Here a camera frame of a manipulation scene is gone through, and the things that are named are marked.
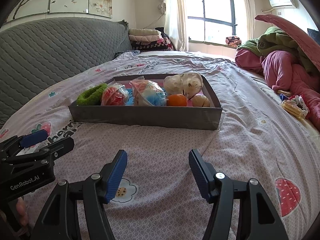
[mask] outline blue gripper pad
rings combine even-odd
[[[209,171],[198,150],[193,149],[189,152],[189,165],[201,196],[208,203],[211,203],[211,191],[214,189],[214,174]]]
[[[104,196],[105,199],[107,200],[107,203],[109,203],[110,200],[116,196],[116,192],[118,190],[119,184],[124,174],[124,170],[127,167],[127,162],[128,162],[128,156],[124,150],[122,150],[118,158],[116,156],[112,161],[113,169],[107,181],[107,185],[106,185],[107,191],[106,191],[106,195]]]
[[[46,130],[40,130],[35,133],[30,133],[28,135],[25,135],[21,139],[20,146],[22,148],[29,148],[39,142],[46,140],[47,137],[48,137],[48,133]]]

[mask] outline window sill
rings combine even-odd
[[[230,47],[230,46],[228,46],[226,44],[218,44],[218,43],[207,42],[207,41],[189,40],[189,42],[191,42],[191,43],[202,43],[202,44],[206,44],[206,45],[214,45],[214,46],[221,46],[221,47],[227,47],[227,48],[230,48],[230,49],[237,49],[237,48],[234,48],[234,47]]]

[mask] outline headboard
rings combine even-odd
[[[125,21],[49,18],[0,32],[0,128],[44,89],[131,49]]]

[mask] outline television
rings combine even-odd
[[[308,29],[308,35],[320,45],[320,32],[312,29]]]

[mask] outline window frame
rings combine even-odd
[[[211,18],[206,18],[205,17],[205,5],[204,5],[204,0],[202,0],[203,4],[203,17],[193,17],[193,16],[188,16],[188,19],[195,19],[195,20],[203,20],[204,21],[204,41],[205,40],[205,22],[213,22],[213,23],[219,23],[223,25],[228,25],[232,27],[232,35],[236,35],[236,12],[235,12],[235,3],[234,0],[230,0],[230,7],[231,7],[231,23],[225,22],[225,21],[220,21],[220,20],[215,20]]]

